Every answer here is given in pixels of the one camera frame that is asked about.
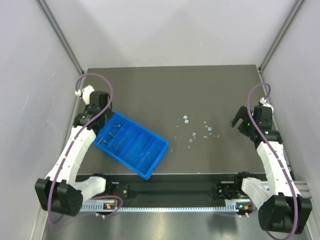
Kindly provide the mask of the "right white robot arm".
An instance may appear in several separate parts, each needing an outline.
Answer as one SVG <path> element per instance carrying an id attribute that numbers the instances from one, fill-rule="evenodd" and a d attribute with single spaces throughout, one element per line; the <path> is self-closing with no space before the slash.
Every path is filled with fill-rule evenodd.
<path id="1" fill-rule="evenodd" d="M 281 134 L 273 130 L 273 107 L 259 103 L 253 110 L 241 106 L 230 121 L 238 121 L 241 134 L 253 143 L 261 159 L 267 186 L 254 174 L 241 172 L 235 179 L 235 190 L 248 196 L 258 210 L 262 230 L 301 234 L 313 209 L 311 200 L 296 187 L 287 166 Z"/>

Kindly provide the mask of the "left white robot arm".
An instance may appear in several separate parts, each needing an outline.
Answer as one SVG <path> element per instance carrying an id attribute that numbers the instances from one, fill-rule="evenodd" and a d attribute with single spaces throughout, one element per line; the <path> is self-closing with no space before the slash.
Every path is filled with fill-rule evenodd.
<path id="1" fill-rule="evenodd" d="M 34 186 L 43 210 L 71 217 L 80 212 L 86 201 L 105 193 L 110 184 L 108 177 L 101 173 L 82 182 L 76 178 L 88 149 L 114 115 L 107 92 L 88 85 L 76 94 L 85 103 L 84 111 L 75 117 L 68 141 L 54 167 Z"/>

